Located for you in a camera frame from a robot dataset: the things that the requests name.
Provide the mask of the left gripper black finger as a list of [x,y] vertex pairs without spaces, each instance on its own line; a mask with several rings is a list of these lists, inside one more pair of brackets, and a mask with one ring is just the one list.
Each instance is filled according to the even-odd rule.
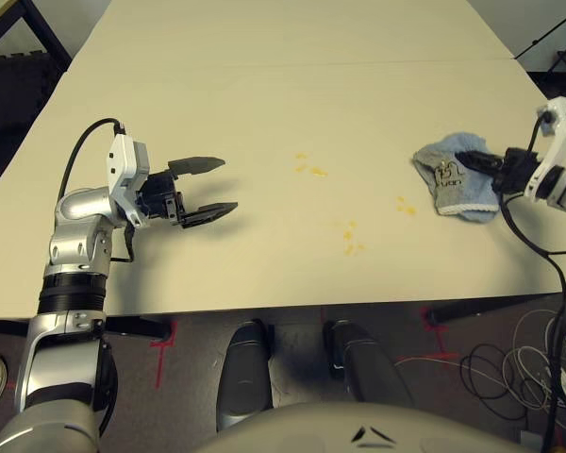
[[238,207],[237,202],[214,203],[200,207],[193,212],[181,215],[179,224],[182,228],[199,227],[214,222]]
[[168,162],[173,176],[200,175],[225,165],[223,159],[215,157],[189,157]]

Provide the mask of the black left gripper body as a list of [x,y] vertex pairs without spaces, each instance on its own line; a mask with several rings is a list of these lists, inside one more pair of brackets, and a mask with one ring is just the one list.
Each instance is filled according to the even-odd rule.
[[177,176],[171,170],[154,173],[137,191],[136,205],[148,218],[180,221],[184,211],[182,194],[175,187]]

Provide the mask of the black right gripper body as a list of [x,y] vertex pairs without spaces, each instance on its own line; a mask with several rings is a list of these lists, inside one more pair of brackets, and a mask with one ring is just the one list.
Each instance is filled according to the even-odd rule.
[[508,148],[499,171],[493,177],[493,191],[495,193],[522,193],[539,165],[537,153],[521,148]]

